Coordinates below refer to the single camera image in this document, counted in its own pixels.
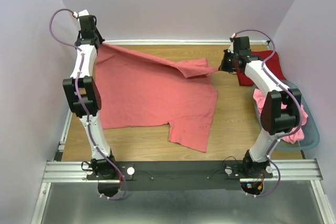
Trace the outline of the salmon pink t-shirt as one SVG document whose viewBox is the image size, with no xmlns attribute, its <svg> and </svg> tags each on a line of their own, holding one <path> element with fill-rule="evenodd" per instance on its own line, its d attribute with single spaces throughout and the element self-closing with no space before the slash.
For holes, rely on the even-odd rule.
<svg viewBox="0 0 336 224">
<path fill-rule="evenodd" d="M 169 125 L 169 140 L 206 152 L 218 92 L 206 58 L 173 62 L 104 44 L 95 81 L 104 129 Z"/>
</svg>

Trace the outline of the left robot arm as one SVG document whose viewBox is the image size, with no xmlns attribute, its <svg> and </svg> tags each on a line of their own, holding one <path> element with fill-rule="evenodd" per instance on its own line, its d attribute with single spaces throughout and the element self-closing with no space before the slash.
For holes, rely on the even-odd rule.
<svg viewBox="0 0 336 224">
<path fill-rule="evenodd" d="M 98 50 L 104 39 L 97 29 L 97 19 L 87 11 L 74 14 L 80 30 L 74 44 L 77 59 L 70 78 L 62 86 L 69 108 L 79 118 L 91 148 L 90 172 L 96 178 L 116 179 L 119 177 L 114 157 L 103 133 L 100 110 L 101 96 L 92 76 Z"/>
</svg>

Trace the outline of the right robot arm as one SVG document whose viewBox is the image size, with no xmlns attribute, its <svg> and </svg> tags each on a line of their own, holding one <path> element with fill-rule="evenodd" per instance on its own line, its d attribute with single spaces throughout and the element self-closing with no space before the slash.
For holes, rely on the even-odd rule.
<svg viewBox="0 0 336 224">
<path fill-rule="evenodd" d="M 302 125 L 301 92 L 282 83 L 258 56 L 253 55 L 249 37 L 230 38 L 219 70 L 242 72 L 251 79 L 265 97 L 260 114 L 261 131 L 255 144 L 246 152 L 237 169 L 245 178 L 266 170 L 280 140 Z"/>
</svg>

